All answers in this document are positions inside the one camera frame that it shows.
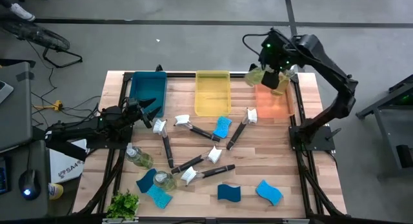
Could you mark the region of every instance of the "translucent orange tray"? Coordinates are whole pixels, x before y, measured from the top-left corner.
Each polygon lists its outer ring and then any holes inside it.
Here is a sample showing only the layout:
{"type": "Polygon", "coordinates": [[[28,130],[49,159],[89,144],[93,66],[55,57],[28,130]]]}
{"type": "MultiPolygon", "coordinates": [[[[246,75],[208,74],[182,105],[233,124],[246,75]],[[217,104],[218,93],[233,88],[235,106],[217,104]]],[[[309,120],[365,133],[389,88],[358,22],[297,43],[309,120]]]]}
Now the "translucent orange tray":
{"type": "Polygon", "coordinates": [[[256,85],[257,115],[260,118],[287,118],[294,114],[294,103],[290,85],[282,96],[274,96],[271,89],[256,85]]]}
{"type": "Polygon", "coordinates": [[[197,71],[195,83],[195,113],[198,116],[219,117],[231,113],[228,71],[197,71]]]}

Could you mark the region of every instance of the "green plant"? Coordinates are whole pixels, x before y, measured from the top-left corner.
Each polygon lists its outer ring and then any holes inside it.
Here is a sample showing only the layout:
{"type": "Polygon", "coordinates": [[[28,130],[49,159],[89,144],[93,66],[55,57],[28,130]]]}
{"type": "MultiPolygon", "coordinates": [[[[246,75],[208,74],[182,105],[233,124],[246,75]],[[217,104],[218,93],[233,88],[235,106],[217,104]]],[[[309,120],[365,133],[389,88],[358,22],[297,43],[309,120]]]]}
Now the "green plant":
{"type": "Polygon", "coordinates": [[[139,197],[131,194],[129,190],[125,194],[120,192],[113,198],[112,204],[108,208],[107,218],[127,218],[135,217],[139,204],[139,197]]]}

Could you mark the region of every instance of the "computer mouse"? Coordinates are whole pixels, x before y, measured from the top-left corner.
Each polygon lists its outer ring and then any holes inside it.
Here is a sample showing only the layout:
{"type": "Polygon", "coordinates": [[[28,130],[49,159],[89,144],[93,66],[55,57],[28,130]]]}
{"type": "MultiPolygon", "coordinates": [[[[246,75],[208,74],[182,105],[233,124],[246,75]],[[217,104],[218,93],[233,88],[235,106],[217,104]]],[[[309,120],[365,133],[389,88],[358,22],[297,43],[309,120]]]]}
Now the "computer mouse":
{"type": "Polygon", "coordinates": [[[26,200],[36,199],[40,195],[40,184],[35,170],[29,169],[20,175],[19,188],[26,200]]]}

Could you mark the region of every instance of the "gray floor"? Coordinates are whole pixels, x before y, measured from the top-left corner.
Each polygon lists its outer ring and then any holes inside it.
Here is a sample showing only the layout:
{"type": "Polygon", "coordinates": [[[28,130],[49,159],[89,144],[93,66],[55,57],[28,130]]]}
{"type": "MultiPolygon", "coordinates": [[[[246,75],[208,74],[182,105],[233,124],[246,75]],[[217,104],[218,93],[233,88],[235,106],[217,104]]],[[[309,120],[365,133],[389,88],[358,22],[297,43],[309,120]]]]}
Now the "gray floor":
{"type": "MultiPolygon", "coordinates": [[[[354,23],[413,23],[413,0],[292,0],[296,21],[354,23]]],[[[97,18],[203,21],[288,21],[285,0],[28,0],[24,7],[38,18],[97,18]]],[[[262,33],[268,26],[193,25],[43,25],[71,42],[84,63],[55,70],[57,90],[49,101],[74,106],[100,95],[107,70],[245,71],[257,57],[241,42],[242,35],[262,33]]],[[[287,26],[279,27],[290,35],[287,26]]],[[[316,34],[327,54],[359,81],[351,115],[333,120],[338,170],[348,213],[358,218],[413,222],[413,179],[379,182],[376,175],[389,167],[389,155],[373,117],[360,121],[355,113],[383,97],[388,87],[412,73],[410,37],[413,29],[395,28],[298,28],[299,34],[316,34]]],[[[256,49],[260,38],[248,39],[256,49]]],[[[26,42],[0,33],[0,57],[33,59],[36,76],[32,90],[50,90],[45,68],[26,42]]],[[[58,62],[70,60],[52,54],[58,62]]],[[[317,76],[325,107],[336,93],[317,76]]],[[[93,108],[97,100],[84,107],[93,108]]],[[[75,120],[52,111],[44,112],[48,123],[75,120]]],[[[74,193],[73,185],[68,190],[74,193]]],[[[70,199],[61,206],[65,214],[70,199]]]]}

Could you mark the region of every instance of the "black brush handle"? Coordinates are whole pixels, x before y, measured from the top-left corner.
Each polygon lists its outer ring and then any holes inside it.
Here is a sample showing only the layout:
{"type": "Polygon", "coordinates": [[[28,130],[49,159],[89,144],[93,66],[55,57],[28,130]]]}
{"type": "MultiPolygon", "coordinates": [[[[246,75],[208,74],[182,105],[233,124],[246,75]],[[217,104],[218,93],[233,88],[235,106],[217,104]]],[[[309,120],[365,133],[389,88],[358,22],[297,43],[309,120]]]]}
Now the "black brush handle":
{"type": "Polygon", "coordinates": [[[200,163],[200,162],[204,161],[204,159],[203,159],[203,158],[201,158],[201,157],[202,157],[202,155],[199,155],[199,156],[197,156],[196,158],[191,159],[190,161],[188,161],[188,162],[186,162],[186,163],[182,164],[181,166],[179,166],[179,167],[177,167],[177,168],[172,169],[171,173],[173,173],[173,174],[180,173],[180,172],[182,172],[182,171],[184,171],[184,170],[186,170],[186,169],[190,168],[191,166],[194,166],[195,164],[197,164],[197,163],[200,163]]]}
{"type": "Polygon", "coordinates": [[[213,135],[213,134],[211,134],[211,133],[208,133],[207,131],[205,131],[205,130],[203,130],[203,129],[201,129],[201,128],[192,126],[192,129],[190,129],[190,130],[191,130],[192,132],[194,132],[194,133],[197,133],[197,134],[199,134],[199,135],[201,135],[201,136],[206,137],[207,139],[211,139],[212,141],[216,141],[216,142],[221,141],[221,139],[220,139],[219,137],[217,137],[217,136],[215,136],[215,135],[213,135]]]}
{"type": "Polygon", "coordinates": [[[169,137],[162,137],[163,145],[165,146],[166,158],[170,168],[174,167],[174,159],[172,157],[172,151],[170,149],[169,137]]]}
{"type": "Polygon", "coordinates": [[[242,131],[244,130],[247,124],[240,123],[235,134],[232,136],[230,142],[227,145],[227,150],[231,150],[232,146],[234,146],[235,142],[237,141],[238,137],[241,135],[242,131]]]}
{"type": "Polygon", "coordinates": [[[207,178],[207,177],[210,177],[210,176],[213,176],[219,173],[223,173],[223,172],[228,172],[229,170],[232,170],[234,168],[235,168],[235,165],[227,165],[227,166],[222,166],[222,167],[215,168],[212,170],[208,170],[206,172],[202,172],[202,174],[204,174],[203,178],[207,178]]]}

